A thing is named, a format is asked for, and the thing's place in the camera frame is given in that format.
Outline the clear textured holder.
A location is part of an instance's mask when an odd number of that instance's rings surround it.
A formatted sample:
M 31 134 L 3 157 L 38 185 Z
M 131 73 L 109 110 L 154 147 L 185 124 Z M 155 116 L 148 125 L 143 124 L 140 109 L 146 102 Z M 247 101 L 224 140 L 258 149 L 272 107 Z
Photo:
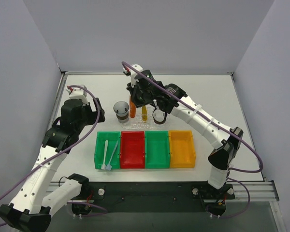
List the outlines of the clear textured holder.
M 153 130 L 155 128 L 152 111 L 153 107 L 147 106 L 147 121 L 142 121 L 142 108 L 136 109 L 135 118 L 130 118 L 130 128 L 135 130 Z

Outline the yellow toothpaste tube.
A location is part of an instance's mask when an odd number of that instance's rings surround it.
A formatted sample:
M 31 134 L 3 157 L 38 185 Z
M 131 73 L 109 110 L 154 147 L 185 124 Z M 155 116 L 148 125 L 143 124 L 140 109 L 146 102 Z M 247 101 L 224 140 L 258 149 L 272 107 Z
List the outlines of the yellow toothpaste tube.
M 142 121 L 143 122 L 147 121 L 147 108 L 146 108 L 146 106 L 142 106 Z

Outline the dark smoky plastic cup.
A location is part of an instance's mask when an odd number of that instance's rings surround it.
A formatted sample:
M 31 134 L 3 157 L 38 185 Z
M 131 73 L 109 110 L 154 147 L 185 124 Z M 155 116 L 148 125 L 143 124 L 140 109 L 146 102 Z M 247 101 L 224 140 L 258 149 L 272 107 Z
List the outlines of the dark smoky plastic cup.
M 113 106 L 113 111 L 119 123 L 124 123 L 129 120 L 129 104 L 125 101 L 118 101 Z

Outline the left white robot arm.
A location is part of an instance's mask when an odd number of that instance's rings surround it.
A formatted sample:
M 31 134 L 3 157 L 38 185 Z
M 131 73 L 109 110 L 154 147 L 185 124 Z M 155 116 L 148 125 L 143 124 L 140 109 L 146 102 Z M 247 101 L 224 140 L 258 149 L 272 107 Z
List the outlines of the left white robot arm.
M 69 200 L 83 199 L 89 194 L 89 179 L 79 174 L 72 174 L 62 186 L 46 193 L 71 149 L 105 121 L 99 99 L 84 85 L 67 86 L 66 90 L 69 99 L 46 132 L 32 170 L 16 184 L 21 189 L 10 203 L 0 206 L 0 218 L 21 232 L 46 231 L 53 215 Z

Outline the light blue toothbrush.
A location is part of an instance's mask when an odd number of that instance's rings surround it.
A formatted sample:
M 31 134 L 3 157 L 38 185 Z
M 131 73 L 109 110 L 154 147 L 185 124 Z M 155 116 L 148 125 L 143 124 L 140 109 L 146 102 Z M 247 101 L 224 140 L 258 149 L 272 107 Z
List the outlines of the light blue toothbrush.
M 109 162 L 108 162 L 108 164 L 107 164 L 106 167 L 105 167 L 105 169 L 106 169 L 107 171 L 111 171 L 111 169 L 112 169 L 111 162 L 112 162 L 113 156 L 114 156 L 114 154 L 115 154 L 115 152 L 116 152 L 116 150 L 117 150 L 117 147 L 118 147 L 118 141 L 116 142 L 116 144 L 115 144 L 115 146 L 114 146 L 114 149 L 113 149 L 113 152 L 112 152 L 112 154 L 111 154 L 111 157 L 110 157 L 110 159 L 109 159 Z

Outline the orange toothpaste tube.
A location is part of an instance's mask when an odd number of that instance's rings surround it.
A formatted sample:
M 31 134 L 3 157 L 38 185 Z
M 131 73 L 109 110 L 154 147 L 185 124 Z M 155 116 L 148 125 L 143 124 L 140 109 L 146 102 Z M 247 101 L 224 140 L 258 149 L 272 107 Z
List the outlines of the orange toothpaste tube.
M 129 102 L 129 106 L 130 106 L 130 118 L 135 118 L 136 116 L 136 106 L 135 104 L 132 102 L 132 98 L 130 96 L 130 102 Z

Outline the clear plastic cup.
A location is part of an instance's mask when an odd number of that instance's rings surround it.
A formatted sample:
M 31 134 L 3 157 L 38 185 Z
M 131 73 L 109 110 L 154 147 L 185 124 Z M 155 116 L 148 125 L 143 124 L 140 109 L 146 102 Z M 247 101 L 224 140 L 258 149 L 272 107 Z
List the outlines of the clear plastic cup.
M 152 117 L 156 124 L 162 125 L 166 122 L 167 114 L 159 109 L 154 109 Z

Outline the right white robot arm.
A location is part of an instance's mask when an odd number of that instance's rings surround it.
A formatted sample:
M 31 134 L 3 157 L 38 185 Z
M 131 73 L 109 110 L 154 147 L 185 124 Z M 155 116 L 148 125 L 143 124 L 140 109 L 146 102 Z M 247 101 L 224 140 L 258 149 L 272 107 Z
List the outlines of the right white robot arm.
M 140 65 L 123 66 L 123 73 L 130 77 L 127 90 L 137 108 L 151 105 L 164 113 L 163 119 L 173 115 L 194 128 L 211 144 L 213 151 L 208 157 L 211 164 L 208 184 L 216 189 L 222 188 L 240 147 L 238 138 L 242 138 L 243 131 L 239 127 L 231 128 L 220 123 L 179 86 L 156 81 L 151 71 L 144 70 Z

